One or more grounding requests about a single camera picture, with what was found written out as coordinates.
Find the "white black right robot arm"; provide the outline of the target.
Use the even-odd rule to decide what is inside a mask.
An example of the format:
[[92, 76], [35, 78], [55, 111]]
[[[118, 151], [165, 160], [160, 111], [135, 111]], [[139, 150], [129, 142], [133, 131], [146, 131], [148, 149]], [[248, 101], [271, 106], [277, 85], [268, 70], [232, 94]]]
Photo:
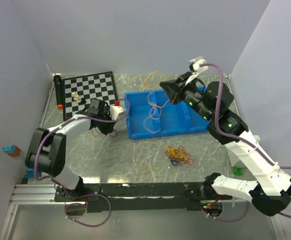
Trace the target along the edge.
[[222, 80], [213, 81], [199, 90], [187, 72], [178, 79], [160, 82], [171, 104], [184, 102], [208, 121], [206, 129], [232, 152], [252, 173], [254, 180], [230, 178], [214, 172], [203, 182], [202, 192], [208, 199], [232, 196], [253, 204], [266, 216], [281, 214], [291, 202], [291, 176], [262, 149], [247, 124], [229, 109], [233, 94]]

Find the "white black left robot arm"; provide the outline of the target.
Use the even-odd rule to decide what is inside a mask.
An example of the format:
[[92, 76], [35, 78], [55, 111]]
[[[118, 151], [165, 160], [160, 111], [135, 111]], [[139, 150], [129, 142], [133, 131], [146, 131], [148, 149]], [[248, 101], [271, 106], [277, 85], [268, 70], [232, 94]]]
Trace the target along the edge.
[[27, 150], [25, 166], [33, 169], [36, 177], [39, 172], [47, 174], [53, 182], [66, 189], [71, 200], [79, 201], [85, 192], [84, 182], [65, 166], [67, 143], [94, 128], [104, 135], [112, 133], [123, 113], [119, 102], [109, 105], [93, 98], [90, 104], [64, 123], [48, 129], [37, 128]]

